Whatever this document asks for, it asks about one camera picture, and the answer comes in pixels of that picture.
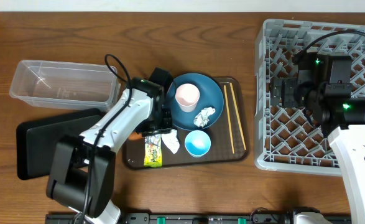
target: white wall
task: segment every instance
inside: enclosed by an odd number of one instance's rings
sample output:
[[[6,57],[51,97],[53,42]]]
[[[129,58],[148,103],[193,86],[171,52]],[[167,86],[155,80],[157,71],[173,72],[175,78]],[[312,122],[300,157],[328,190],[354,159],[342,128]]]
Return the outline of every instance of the white wall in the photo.
[[[0,0],[0,11],[365,12],[365,0]]]

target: transparent plastic bin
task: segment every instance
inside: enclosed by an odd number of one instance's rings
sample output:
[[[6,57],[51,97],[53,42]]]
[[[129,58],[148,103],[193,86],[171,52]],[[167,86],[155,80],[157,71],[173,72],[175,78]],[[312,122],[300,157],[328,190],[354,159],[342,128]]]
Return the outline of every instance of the transparent plastic bin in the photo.
[[[255,74],[257,105],[254,117],[254,162],[264,170],[320,175],[341,175],[338,161],[320,128],[309,125],[301,108],[270,105],[269,85],[274,77],[295,77],[298,68],[292,55],[318,37],[339,30],[365,26],[325,22],[268,19],[256,39]],[[365,37],[335,35],[310,50],[344,52],[351,56],[353,98],[365,98]]]
[[[119,89],[118,79],[105,65],[22,60],[9,95],[32,106],[109,111]]]

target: wooden chopstick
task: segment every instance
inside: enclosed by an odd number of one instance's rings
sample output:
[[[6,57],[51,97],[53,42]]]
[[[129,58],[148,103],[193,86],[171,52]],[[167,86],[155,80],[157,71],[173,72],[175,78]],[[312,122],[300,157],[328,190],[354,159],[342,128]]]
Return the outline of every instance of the wooden chopstick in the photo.
[[[225,102],[226,102],[226,112],[228,114],[229,135],[231,136],[232,153],[234,154],[233,137],[232,137],[232,126],[231,126],[231,116],[229,115],[229,104],[228,104],[228,94],[226,93],[226,85],[224,86],[224,94],[225,94]]]
[[[234,103],[234,110],[236,112],[236,116],[238,117],[238,124],[239,124],[240,135],[242,136],[244,150],[246,150],[246,142],[244,141],[242,124],[240,123],[240,116],[239,116],[239,111],[238,111],[238,104],[236,103],[236,98],[234,97],[233,85],[232,85],[232,83],[229,83],[229,85],[231,86],[233,103]]]

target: brown serving tray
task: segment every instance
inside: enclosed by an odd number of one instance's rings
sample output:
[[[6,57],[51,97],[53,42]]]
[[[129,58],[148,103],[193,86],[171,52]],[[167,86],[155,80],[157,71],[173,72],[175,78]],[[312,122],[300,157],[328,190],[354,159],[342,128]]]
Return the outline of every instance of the brown serving tray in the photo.
[[[231,77],[215,78],[221,91],[224,93],[224,86],[226,86],[228,92],[228,104],[229,113],[231,116],[231,127],[234,143],[234,154],[232,153],[231,139],[229,136],[228,127],[228,115],[226,112],[226,102],[224,102],[224,110],[213,125],[203,131],[207,133],[211,139],[210,150],[202,157],[194,158],[189,155],[185,149],[185,137],[190,131],[176,128],[178,131],[178,140],[180,142],[180,148],[177,153],[173,154],[170,149],[165,146],[162,141],[162,167],[146,167],[144,166],[145,142],[143,139],[130,141],[127,140],[122,149],[123,163],[130,169],[159,169],[166,167],[181,167],[198,164],[211,164],[217,162],[233,162],[241,161],[249,155],[250,143],[246,125],[246,114],[243,107],[243,98],[240,88],[240,84],[237,80]],[[243,129],[244,140],[246,141],[246,150],[244,150],[243,140],[240,134],[238,118],[234,108],[233,97],[231,87],[229,83],[232,83],[236,101],[238,104],[239,115],[241,118],[241,124]]]

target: yellow snack wrapper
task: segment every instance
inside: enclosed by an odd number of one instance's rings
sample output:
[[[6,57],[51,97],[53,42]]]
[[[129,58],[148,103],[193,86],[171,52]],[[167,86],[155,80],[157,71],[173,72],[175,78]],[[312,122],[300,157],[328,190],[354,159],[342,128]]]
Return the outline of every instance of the yellow snack wrapper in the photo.
[[[162,135],[145,137],[144,166],[162,166]]]

